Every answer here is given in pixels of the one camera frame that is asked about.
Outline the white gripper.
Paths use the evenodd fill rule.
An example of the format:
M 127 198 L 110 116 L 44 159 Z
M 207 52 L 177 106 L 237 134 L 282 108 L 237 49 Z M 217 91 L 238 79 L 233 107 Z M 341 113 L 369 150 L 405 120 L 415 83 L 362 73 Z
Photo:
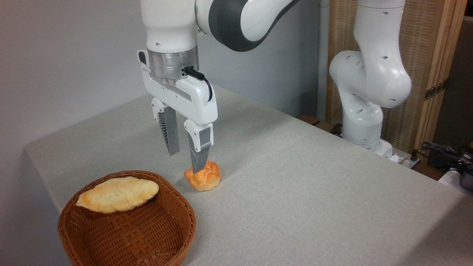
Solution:
M 152 110 L 164 138 L 169 155 L 180 151 L 176 111 L 188 118 L 184 122 L 188 134 L 193 173 L 205 168 L 210 147 L 214 145 L 213 122 L 218 118 L 216 96 L 208 84 L 195 77 L 179 79 L 174 85 L 152 79 L 147 50 L 138 50 L 144 86 L 152 99 Z

